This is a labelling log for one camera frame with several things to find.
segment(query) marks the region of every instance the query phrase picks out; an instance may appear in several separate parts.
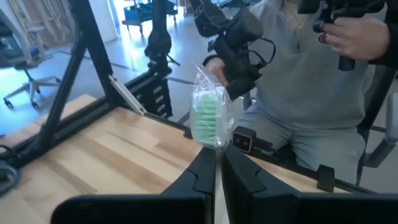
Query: black clamp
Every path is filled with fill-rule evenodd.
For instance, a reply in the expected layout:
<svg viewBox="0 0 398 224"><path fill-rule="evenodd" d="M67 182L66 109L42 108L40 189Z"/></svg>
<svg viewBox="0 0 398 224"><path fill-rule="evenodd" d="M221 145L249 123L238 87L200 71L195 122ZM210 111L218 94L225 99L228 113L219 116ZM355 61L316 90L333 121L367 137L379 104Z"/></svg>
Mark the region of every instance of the black clamp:
<svg viewBox="0 0 398 224"><path fill-rule="evenodd" d="M327 192L333 192L335 189L334 168L324 165L319 165L317 174L318 174L317 188Z"/></svg>
<svg viewBox="0 0 398 224"><path fill-rule="evenodd" d="M15 188L19 182L20 173L4 161L0 161L0 198Z"/></svg>
<svg viewBox="0 0 398 224"><path fill-rule="evenodd" d="M183 136L184 136L185 138L187 138L187 139L193 139L191 129L188 128L187 130L185 130Z"/></svg>

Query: gray sweatpants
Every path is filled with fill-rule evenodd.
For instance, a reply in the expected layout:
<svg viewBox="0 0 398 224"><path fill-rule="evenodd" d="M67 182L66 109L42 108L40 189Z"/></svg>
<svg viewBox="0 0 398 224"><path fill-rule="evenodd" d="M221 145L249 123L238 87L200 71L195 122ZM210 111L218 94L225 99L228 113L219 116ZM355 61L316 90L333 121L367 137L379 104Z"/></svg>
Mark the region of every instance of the gray sweatpants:
<svg viewBox="0 0 398 224"><path fill-rule="evenodd" d="M356 182L358 161L366 147L356 128L293 128L270 119L257 104L243 114L239 125L255 130L257 137L273 143L274 149L290 144L300 166L317 170L323 164L335 169L337 179Z"/></svg>

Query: black metal frame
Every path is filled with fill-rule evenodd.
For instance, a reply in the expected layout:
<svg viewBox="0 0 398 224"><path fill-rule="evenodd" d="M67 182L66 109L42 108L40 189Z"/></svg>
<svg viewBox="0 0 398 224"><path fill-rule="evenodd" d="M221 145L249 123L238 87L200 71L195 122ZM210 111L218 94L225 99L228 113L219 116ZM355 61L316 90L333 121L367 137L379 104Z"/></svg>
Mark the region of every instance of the black metal frame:
<svg viewBox="0 0 398 224"><path fill-rule="evenodd" d="M96 25L89 1L69 0L69 2L71 5L71 12L75 16L76 20L76 40L72 49L71 59L67 69L65 70L64 78L59 86L48 119L38 134L14 146L10 152L0 154L0 161L4 160L16 169L20 169L42 156L49 150L58 146L61 142L67 140L117 107L128 109L126 102L113 88L109 81L108 75L112 75L113 70L101 39L100 32ZM80 64L85 57L84 54L86 49L88 49L91 55L98 78L104 89L105 96L80 111L71 114L67 118L60 120ZM156 82L159 79L165 79L170 72L171 69L163 63L160 63L159 66L152 65L148 72L126 83L126 87L130 92L134 93L145 87L148 83ZM181 124L168 121L155 114L147 114L146 116L183 131L189 130L189 128ZM273 157L269 157L264 160L313 179L317 179L316 172L312 170L284 164ZM366 189L358 188L354 185L340 181L336 182L336 186L350 192L370 192Z"/></svg>

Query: gray sweatshirt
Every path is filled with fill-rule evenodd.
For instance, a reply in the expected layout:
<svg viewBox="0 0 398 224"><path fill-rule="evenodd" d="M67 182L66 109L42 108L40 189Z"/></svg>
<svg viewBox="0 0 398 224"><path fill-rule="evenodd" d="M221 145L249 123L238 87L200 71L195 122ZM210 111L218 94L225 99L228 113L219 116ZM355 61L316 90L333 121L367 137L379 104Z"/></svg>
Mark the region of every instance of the gray sweatshirt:
<svg viewBox="0 0 398 224"><path fill-rule="evenodd" d="M282 12L284 0L264 0L252 7L263 24L264 36L277 48L274 61L261 70L257 103L276 121L309 129L352 128L364 118L364 94L374 67L356 61L355 70L338 70L339 56L319 41L312 25L318 14L309 15L301 36L294 38ZM256 41L250 48L265 60L272 45Z"/></svg>

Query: cart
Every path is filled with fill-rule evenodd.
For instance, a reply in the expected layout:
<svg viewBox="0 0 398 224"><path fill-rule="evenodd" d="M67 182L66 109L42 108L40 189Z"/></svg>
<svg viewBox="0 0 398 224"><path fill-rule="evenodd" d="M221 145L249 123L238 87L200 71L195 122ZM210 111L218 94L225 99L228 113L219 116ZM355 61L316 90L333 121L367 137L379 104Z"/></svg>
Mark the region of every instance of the cart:
<svg viewBox="0 0 398 224"><path fill-rule="evenodd" d="M176 21L175 15L178 14L178 2L175 3L167 1L167 15L174 17L174 22ZM127 26L127 30L130 33L129 26L139 26L139 32L142 34L142 23L152 20L152 1L143 3L142 0L134 0L132 6L124 8L125 20L122 21L123 25Z"/></svg>

